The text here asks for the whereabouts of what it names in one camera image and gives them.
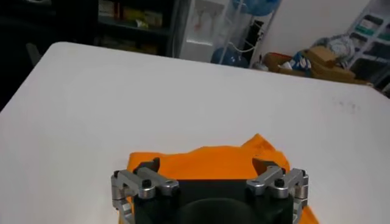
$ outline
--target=black screw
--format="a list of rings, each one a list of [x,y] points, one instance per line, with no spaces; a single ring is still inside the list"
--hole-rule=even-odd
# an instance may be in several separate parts
[[[142,181],[142,188],[149,188],[152,186],[152,181],[149,179],[143,180]]]
[[[275,180],[275,187],[283,187],[285,185],[285,181],[283,179],[276,179]]]

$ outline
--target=orange t-shirt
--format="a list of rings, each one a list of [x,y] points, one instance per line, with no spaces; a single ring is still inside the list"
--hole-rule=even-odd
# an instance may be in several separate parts
[[[274,161],[285,170],[289,164],[282,152],[256,134],[241,147],[202,147],[189,153],[166,155],[151,152],[130,154],[127,170],[134,170],[141,162],[160,158],[159,174],[176,180],[236,180],[253,179],[258,175],[252,159]],[[309,206],[303,209],[300,224],[318,223]]]

